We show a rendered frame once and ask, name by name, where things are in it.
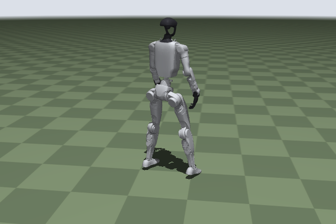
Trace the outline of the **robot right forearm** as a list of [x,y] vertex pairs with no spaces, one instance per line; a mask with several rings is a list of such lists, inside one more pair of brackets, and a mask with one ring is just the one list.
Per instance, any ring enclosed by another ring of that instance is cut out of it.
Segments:
[[189,82],[189,85],[191,87],[192,94],[194,91],[196,91],[197,95],[199,95],[200,89],[198,88],[198,85],[196,83],[195,76],[193,73],[193,69],[191,67],[190,67],[190,73],[191,73],[191,76],[187,77],[187,81]]

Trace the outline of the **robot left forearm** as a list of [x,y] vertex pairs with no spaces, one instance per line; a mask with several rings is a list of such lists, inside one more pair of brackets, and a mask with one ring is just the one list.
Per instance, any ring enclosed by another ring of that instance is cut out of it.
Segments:
[[152,73],[152,77],[153,77],[153,80],[155,81],[155,83],[156,83],[156,84],[157,84],[157,83],[160,83],[159,76],[158,76],[158,74],[157,74],[156,69],[152,69],[152,68],[150,67],[150,72]]

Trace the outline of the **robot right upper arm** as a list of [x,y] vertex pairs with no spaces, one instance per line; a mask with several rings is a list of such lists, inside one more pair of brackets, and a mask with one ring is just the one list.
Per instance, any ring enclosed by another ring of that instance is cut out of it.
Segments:
[[180,54],[181,62],[183,65],[183,75],[191,76],[190,73],[190,60],[188,56],[188,47],[183,44],[176,44],[176,52]]

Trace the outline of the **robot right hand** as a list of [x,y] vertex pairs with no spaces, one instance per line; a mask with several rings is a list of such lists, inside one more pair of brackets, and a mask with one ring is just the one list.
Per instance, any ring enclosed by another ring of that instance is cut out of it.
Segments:
[[193,108],[195,107],[195,105],[196,105],[196,103],[197,103],[197,101],[198,101],[198,97],[199,97],[199,96],[200,96],[200,95],[197,95],[197,92],[196,92],[196,91],[193,92],[194,101],[193,101],[193,103],[191,103],[189,109],[193,109]]

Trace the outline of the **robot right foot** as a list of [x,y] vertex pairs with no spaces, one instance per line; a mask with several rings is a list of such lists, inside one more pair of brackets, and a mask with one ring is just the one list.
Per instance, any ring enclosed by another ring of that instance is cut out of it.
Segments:
[[188,175],[199,174],[199,173],[201,173],[201,172],[202,172],[201,169],[198,169],[197,167],[195,167],[194,169],[192,169],[192,166],[189,167],[189,168],[186,170],[186,174],[188,174]]

